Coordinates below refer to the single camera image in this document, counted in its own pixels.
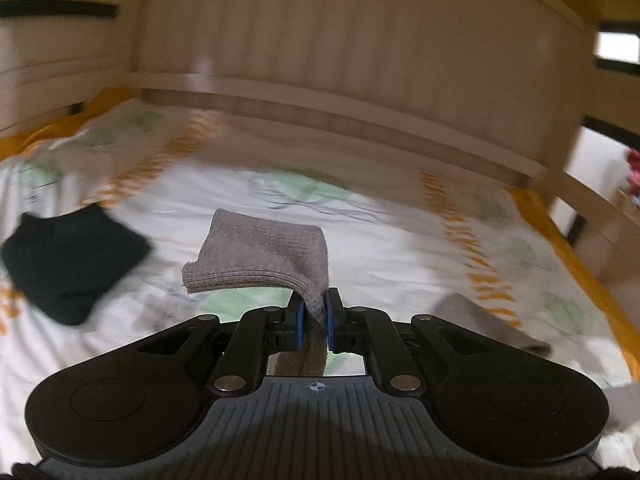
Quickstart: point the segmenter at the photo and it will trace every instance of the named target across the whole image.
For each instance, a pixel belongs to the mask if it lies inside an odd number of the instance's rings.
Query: green pattern
[[[587,374],[587,377],[590,378],[594,383],[596,383],[602,389],[610,388],[612,384],[609,380],[601,374]]]
[[[505,220],[509,214],[500,201],[492,196],[475,195],[478,216],[485,220]]]
[[[203,312],[216,314],[220,322],[238,321],[252,308],[276,305],[287,306],[291,290],[272,286],[221,288],[214,290],[197,306]]]
[[[20,181],[33,189],[55,184],[62,177],[62,172],[52,163],[24,162],[20,166]]]
[[[117,139],[116,131],[113,126],[101,126],[99,128],[91,128],[82,137],[81,143],[89,148],[98,148],[101,146],[110,146]]]
[[[327,352],[326,355],[326,366],[324,367],[324,374],[334,375],[336,372],[340,370],[340,367],[344,365],[344,363],[348,359],[348,354],[334,354],[333,352]]]
[[[80,140],[81,146],[87,146],[89,148],[110,146],[118,139],[118,133],[123,131],[127,126],[132,126],[142,132],[148,132],[162,117],[163,115],[153,108],[142,108],[116,121],[115,124],[111,124],[110,126],[90,128],[87,133],[82,136]]]
[[[507,246],[507,256],[514,263],[524,266],[532,266],[538,260],[536,251],[522,238],[510,240]]]
[[[270,171],[268,180],[275,192],[295,203],[342,200],[348,194],[343,181],[315,170]]]
[[[143,132],[148,132],[154,124],[162,119],[162,114],[156,110],[142,110],[126,120],[127,124],[140,128]]]
[[[555,327],[567,335],[586,335],[593,325],[593,314],[577,303],[556,296],[551,292],[542,294],[546,310],[551,314]]]

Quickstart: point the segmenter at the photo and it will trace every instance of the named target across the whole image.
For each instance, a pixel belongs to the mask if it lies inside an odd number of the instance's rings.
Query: black cloth
[[[11,475],[0,474],[0,480],[54,480],[31,464],[14,464],[11,473]]]
[[[78,325],[149,249],[144,237],[91,204],[53,218],[24,213],[0,255],[31,303],[57,322]]]

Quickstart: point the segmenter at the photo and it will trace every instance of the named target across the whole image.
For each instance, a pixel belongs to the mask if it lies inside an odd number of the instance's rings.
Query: black stripe
[[[618,61],[615,59],[596,58],[596,67],[603,70],[615,70],[629,75],[640,75],[640,64]]]
[[[115,18],[118,6],[82,0],[0,0],[0,18],[93,16]]]
[[[569,242],[569,245],[571,245],[571,247],[573,247],[576,243],[585,225],[587,225],[587,221],[583,218],[583,216],[577,214],[575,216],[574,223],[571,224],[571,228],[566,235],[566,241]]]
[[[600,32],[618,32],[620,34],[640,34],[640,22],[607,21],[598,24]]]
[[[582,118],[582,126],[598,132],[599,134],[609,137],[609,139],[616,140],[634,150],[640,150],[640,136],[620,126],[616,126],[612,123],[607,123],[601,119],[596,119],[590,115],[585,115]]]

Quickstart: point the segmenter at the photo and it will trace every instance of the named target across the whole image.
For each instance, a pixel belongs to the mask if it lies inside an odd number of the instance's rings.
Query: white headboard
[[[115,20],[40,16],[0,19],[0,137],[65,115],[111,84],[122,60]]]
[[[584,111],[591,34],[557,0],[146,0],[142,13],[132,81],[153,100],[366,137],[508,182],[564,162],[551,145],[569,149]]]

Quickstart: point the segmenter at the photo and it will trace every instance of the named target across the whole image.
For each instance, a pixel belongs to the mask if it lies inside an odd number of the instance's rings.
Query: ribbed black surface
[[[587,458],[524,470],[452,443],[415,399],[381,393],[369,377],[265,378],[258,391],[214,403],[171,451],[144,463],[86,469],[45,460],[65,480],[541,479],[583,477]]]

